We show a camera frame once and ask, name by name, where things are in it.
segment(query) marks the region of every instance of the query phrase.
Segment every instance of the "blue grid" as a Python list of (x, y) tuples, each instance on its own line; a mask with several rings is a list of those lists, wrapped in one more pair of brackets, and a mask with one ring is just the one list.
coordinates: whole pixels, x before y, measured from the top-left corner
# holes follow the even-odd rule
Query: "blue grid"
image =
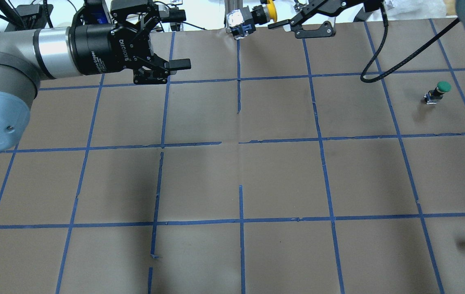
[[(434, 22), (430, 20), (432, 29), (434, 33), (436, 34), (436, 28), (434, 26)], [(371, 45), (371, 48), (373, 51), (375, 51), (373, 41), (371, 39), (369, 29), (367, 27), (367, 24), (365, 24), (365, 28), (367, 30), (367, 35), (369, 37), (369, 43)], [(173, 47), (174, 47), (174, 40), (175, 40), (175, 33), (173, 32), (172, 38), (171, 38), (171, 47), (170, 47), (170, 59), (172, 59), (173, 55)], [(465, 95), (460, 87), (460, 84), (456, 78), (455, 72), (462, 72), (465, 71), (464, 69), (453, 69), (453, 67), (450, 64), (449, 58), (447, 57), (447, 54), (443, 48), (443, 45), (441, 41), (438, 41), (440, 48), (442, 50), (442, 53), (445, 57), (445, 60), (447, 62), (447, 65), (449, 66), (449, 69), (429, 69), (429, 70), (419, 70), (419, 71), (397, 71), (394, 74), (410, 74), (410, 73), (432, 73), (432, 72), (449, 72), (451, 73), (453, 80), (458, 88), (458, 91), (460, 92), (460, 95), (462, 97), (462, 100), (465, 104)], [(384, 92), (387, 98), (387, 102), (389, 104), (389, 108), (391, 111), (391, 116), (393, 118), (393, 122), (395, 125), (396, 133), (395, 135), (389, 135), (389, 136), (355, 136), (355, 137), (330, 137), (330, 138), (325, 138), (322, 137), (320, 125), (319, 125), (319, 120), (318, 120), (318, 112), (316, 108), (316, 100), (315, 100), (315, 93), (314, 93), (314, 88), (312, 84), (313, 78), (321, 78), (321, 77), (327, 77), (327, 76), (356, 76), (359, 75), (360, 73), (337, 73), (337, 74), (311, 74), (311, 65), (309, 61), (309, 53), (307, 51), (307, 45), (305, 41), (303, 41), (303, 46), (304, 46), (304, 51), (305, 51), (305, 58), (307, 61), (307, 70), (308, 74), (307, 75), (295, 75), (295, 76), (270, 76), (270, 77), (256, 77), (256, 78), (241, 78), (240, 75), (240, 42), (237, 42), (237, 62), (238, 62), (238, 75), (237, 78), (230, 78), (230, 79), (218, 79), (218, 80), (186, 80), (186, 81), (176, 81), (176, 82), (171, 82), (170, 78), (168, 79), (167, 82), (167, 87), (166, 87), (166, 92), (165, 92), (165, 106), (164, 106), (164, 114), (163, 114), (163, 121), (162, 121), (162, 135), (161, 135), (161, 143), (159, 145), (120, 145), (120, 146), (106, 146), (106, 147), (91, 147), (91, 138), (92, 138), (92, 132), (94, 129), (94, 122), (96, 119), (96, 112), (98, 110), (98, 102), (100, 99), (100, 93), (104, 87), (122, 87), (122, 86), (134, 86), (134, 84), (112, 84), (112, 85), (104, 85), (103, 80), (104, 80), (104, 75), (102, 75), (100, 84), (99, 85), (90, 85), (90, 86), (73, 86), (73, 87), (53, 87), (53, 88), (46, 88), (46, 89), (41, 89), (42, 91), (52, 91), (52, 90), (60, 90), (60, 89), (87, 89), (87, 88), (98, 88), (98, 93), (96, 97), (96, 102), (94, 105), (94, 112), (93, 116), (91, 119), (91, 127), (89, 131), (89, 136), (87, 139), (87, 145), (86, 147), (72, 147), (72, 148), (56, 148), (56, 149), (18, 149), (18, 146), (16, 146), (13, 150), (9, 151), (2, 151), (0, 153), (11, 153), (11, 159), (8, 165), (8, 169), (5, 173), (5, 177), (2, 183), (2, 188), (0, 190), (0, 202), (3, 196), (3, 191), (5, 189), (5, 184), (7, 183), (12, 164), (14, 162), (14, 158), (16, 156), (16, 153), (31, 153), (31, 152), (63, 152), (63, 151), (85, 151), (85, 157), (83, 160), (83, 166), (81, 169), (81, 175), (80, 179), (78, 182), (78, 188), (77, 188), (77, 195), (74, 201), (74, 206), (72, 209), (72, 214), (70, 218), (69, 223), (64, 223), (64, 224), (41, 224), (41, 225), (0, 225), (0, 229), (38, 229), (38, 228), (67, 228), (68, 233), (67, 233), (67, 238), (66, 238), (66, 244), (64, 247), (64, 253), (63, 253), (63, 258), (61, 261), (60, 265), (60, 272), (58, 276), (58, 281), (57, 281), (57, 286), (56, 286), (56, 293), (58, 294), (60, 292), (60, 285), (61, 285), (61, 280), (63, 276), (63, 271), (64, 271), (64, 266), (67, 258), (67, 251), (70, 243), (70, 238), (72, 234), (72, 229), (75, 227), (143, 227), (143, 226), (151, 226), (152, 227), (152, 244), (151, 244), (151, 256), (153, 258), (156, 258), (156, 255), (154, 254), (155, 250), (155, 245), (156, 245), (156, 229), (159, 225), (210, 225), (210, 224), (226, 224), (226, 223), (238, 223), (240, 225), (240, 264), (241, 264), (241, 291), (242, 294), (245, 294), (246, 292), (246, 273), (245, 273), (245, 248), (244, 248), (244, 224), (245, 223), (257, 223), (257, 222), (318, 222), (318, 221), (329, 221), (331, 223), (332, 227), (332, 237), (333, 237), (333, 245), (335, 248), (335, 259), (337, 263), (337, 271), (338, 271), (338, 277), (339, 277), (339, 284), (340, 284), (340, 290), (341, 293), (344, 294), (344, 285), (343, 285), (343, 275), (342, 275), (342, 269), (341, 269), (341, 262), (340, 262), (340, 254), (339, 254), (339, 249), (338, 249), (338, 241), (337, 241), (337, 235), (336, 235), (336, 229), (335, 229), (335, 222), (340, 221), (340, 220), (386, 220), (386, 219), (420, 219), (421, 224), (423, 226), (423, 232), (425, 234), (425, 239), (427, 242), (427, 248), (429, 249), (429, 254), (431, 258), (432, 265), (434, 267), (434, 274), (436, 276), (436, 281), (438, 282), (438, 287), (440, 289), (440, 294), (444, 294), (444, 289), (442, 282), (440, 280), (440, 276), (438, 273), (438, 267), (436, 264), (436, 259), (434, 258), (434, 252), (432, 250), (431, 242), (430, 242), (430, 236), (427, 231), (427, 226), (425, 224), (425, 219), (426, 218), (449, 218), (449, 217), (465, 217), (465, 212), (463, 213), (444, 213), (444, 214), (424, 214), (423, 210), (421, 208), (421, 205), (418, 203), (418, 195), (416, 191), (416, 185), (414, 183), (414, 178), (412, 176), (412, 171), (410, 169), (410, 165), (408, 162), (408, 157), (405, 151), (405, 147), (403, 144), (403, 138), (427, 138), (427, 137), (435, 137), (435, 136), (465, 136), (465, 133), (462, 134), (410, 134), (410, 135), (403, 135), (401, 134), (399, 130), (399, 126), (397, 124), (396, 118), (395, 118), (395, 113), (393, 106), (391, 104), (391, 99), (388, 95), (388, 90), (386, 86), (386, 82), (382, 80), (382, 86), (384, 88)], [(382, 70), (380, 68), (379, 61), (377, 61), (378, 65), (378, 72), (373, 72), (369, 74), (379, 74), (382, 73)], [(280, 143), (280, 142), (308, 142), (308, 141), (317, 141), (319, 143), (319, 148), (320, 148), (320, 154), (321, 154), (321, 159), (322, 159), (322, 169), (324, 172), (324, 181), (326, 184), (326, 193), (327, 193), (327, 200), (328, 200), (328, 205), (329, 205), (329, 216), (320, 216), (320, 217), (304, 217), (304, 218), (251, 218), (251, 219), (245, 219), (244, 218), (244, 202), (243, 202), (243, 188), (242, 186), (239, 187), (239, 209), (240, 209), (240, 214), (238, 219), (219, 219), (219, 220), (203, 220), (203, 221), (165, 221), (165, 222), (159, 222), (158, 221), (158, 210), (159, 210), (159, 205), (160, 205), (160, 189), (161, 189), (161, 178), (162, 178), (162, 163), (163, 163), (163, 158), (164, 158), (164, 153), (160, 153), (160, 163), (159, 163), (159, 173), (158, 173), (158, 182), (157, 182), (157, 188), (156, 188), (156, 203), (154, 207), (154, 221), (152, 222), (122, 222), (122, 223), (74, 223), (74, 217), (76, 215), (76, 208), (78, 204), (78, 195), (81, 192), (81, 186), (83, 182), (83, 175), (85, 172), (85, 166), (87, 165), (87, 157), (89, 155), (90, 150), (101, 150), (101, 149), (141, 149), (141, 148), (171, 148), (171, 147), (187, 147), (187, 146), (201, 146), (201, 145), (220, 145), (221, 142), (196, 142), (196, 143), (179, 143), (179, 144), (165, 144), (165, 125), (167, 121), (167, 111), (168, 111), (168, 102), (169, 102), (169, 87), (171, 84), (188, 84), (188, 83), (199, 83), (199, 82), (230, 82), (233, 80), (236, 80), (238, 82), (238, 113), (241, 110), (241, 93), (240, 93), (240, 83), (243, 80), (277, 80), (277, 79), (289, 79), (289, 78), (308, 78), (309, 79), (309, 84), (311, 87), (311, 98), (312, 98), (312, 103), (313, 103), (313, 111), (315, 115), (315, 123), (316, 123), (316, 129), (318, 136), (316, 138), (299, 138), (299, 139), (276, 139), (276, 140), (252, 140), (249, 142), (239, 142), (239, 144), (257, 144), (257, 143)], [(325, 156), (324, 156), (324, 146), (323, 142), (324, 141), (329, 141), (329, 140), (370, 140), (370, 139), (398, 139), (401, 151), (404, 157), (405, 165), (408, 170), (408, 175), (410, 179), (410, 183), (412, 186), (412, 191), (414, 194), (414, 199), (417, 203), (418, 207), (418, 214), (398, 214), (398, 215), (371, 215), (371, 216), (335, 216), (333, 209), (332, 209), (332, 199), (330, 195), (330, 186), (329, 186), (329, 177), (328, 177), (328, 171), (326, 167), (326, 161), (325, 161)], [(151, 292), (152, 288), (152, 275), (153, 274), (153, 268), (149, 268), (148, 272), (148, 293)]]

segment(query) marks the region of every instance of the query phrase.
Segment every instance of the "bottle with green cap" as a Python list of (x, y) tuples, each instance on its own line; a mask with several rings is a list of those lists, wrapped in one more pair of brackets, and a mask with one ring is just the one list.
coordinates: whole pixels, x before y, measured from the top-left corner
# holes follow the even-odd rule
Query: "bottle with green cap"
[(438, 82), (436, 89), (430, 90), (425, 94), (425, 103), (427, 104), (437, 104), (438, 101), (443, 99), (443, 95), (451, 91), (451, 84), (448, 82), (442, 81)]

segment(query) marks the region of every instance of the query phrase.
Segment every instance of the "yellow cap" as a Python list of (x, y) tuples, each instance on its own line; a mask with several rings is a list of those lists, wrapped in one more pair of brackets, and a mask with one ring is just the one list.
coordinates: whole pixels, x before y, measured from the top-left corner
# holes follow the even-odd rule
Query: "yellow cap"
[(278, 21), (278, 13), (276, 12), (276, 6), (274, 5), (273, 0), (267, 0), (267, 9), (268, 9), (268, 16), (274, 22)]

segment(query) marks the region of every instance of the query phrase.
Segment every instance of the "silver metal ring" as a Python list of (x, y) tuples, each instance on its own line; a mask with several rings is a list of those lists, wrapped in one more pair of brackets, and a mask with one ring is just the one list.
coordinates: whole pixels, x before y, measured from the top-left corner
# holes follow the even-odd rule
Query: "silver metal ring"
[(69, 27), (41, 30), (38, 47), (42, 61), (53, 77), (67, 78), (82, 75), (74, 65), (69, 47)]

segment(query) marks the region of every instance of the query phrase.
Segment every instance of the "green cap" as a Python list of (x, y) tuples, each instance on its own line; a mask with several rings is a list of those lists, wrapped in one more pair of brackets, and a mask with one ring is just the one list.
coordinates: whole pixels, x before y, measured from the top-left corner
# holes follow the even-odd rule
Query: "green cap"
[(438, 90), (440, 90), (442, 93), (450, 92), (452, 89), (451, 84), (445, 81), (438, 82), (437, 86), (438, 86)]

